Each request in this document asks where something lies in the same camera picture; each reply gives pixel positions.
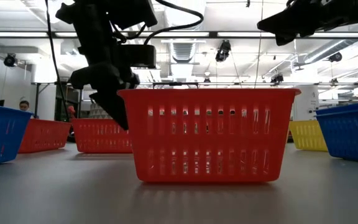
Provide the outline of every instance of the red basket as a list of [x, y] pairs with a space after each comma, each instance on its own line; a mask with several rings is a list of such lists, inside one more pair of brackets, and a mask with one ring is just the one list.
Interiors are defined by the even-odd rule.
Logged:
[[70, 123], [31, 119], [25, 130], [19, 153], [41, 152], [64, 147]]
[[128, 131], [111, 119], [73, 119], [79, 152], [132, 153]]
[[278, 179], [297, 89], [122, 90], [146, 182]]

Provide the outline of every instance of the blue basket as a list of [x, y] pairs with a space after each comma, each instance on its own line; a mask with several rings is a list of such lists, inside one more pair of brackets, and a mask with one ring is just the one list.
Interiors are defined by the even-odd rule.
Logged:
[[0, 163], [16, 158], [31, 113], [0, 106]]
[[316, 113], [329, 154], [358, 161], [358, 103]]

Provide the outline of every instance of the plastic basket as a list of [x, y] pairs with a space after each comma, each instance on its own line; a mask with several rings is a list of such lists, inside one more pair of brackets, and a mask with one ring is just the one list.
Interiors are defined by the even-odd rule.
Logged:
[[79, 152], [132, 153], [128, 131], [112, 119], [73, 119]]
[[41, 152], [65, 147], [71, 123], [31, 119], [19, 153]]
[[122, 90], [146, 182], [278, 179], [296, 89]]
[[31, 113], [0, 106], [0, 163], [14, 160]]
[[327, 151], [318, 121], [291, 121], [290, 130], [297, 149]]
[[329, 154], [358, 161], [358, 103], [316, 113]]

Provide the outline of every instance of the gray table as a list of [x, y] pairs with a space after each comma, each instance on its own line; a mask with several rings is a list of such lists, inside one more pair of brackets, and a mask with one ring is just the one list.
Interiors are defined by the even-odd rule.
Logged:
[[280, 178], [147, 185], [132, 156], [66, 149], [0, 165], [0, 223], [358, 223], [358, 162], [287, 145]]

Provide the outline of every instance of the table surface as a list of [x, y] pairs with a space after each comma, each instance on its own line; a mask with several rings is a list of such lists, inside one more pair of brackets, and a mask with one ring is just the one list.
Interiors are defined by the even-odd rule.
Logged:
[[65, 149], [0, 165], [0, 223], [358, 223], [358, 162], [288, 144], [281, 176], [252, 185], [150, 185], [131, 155]]

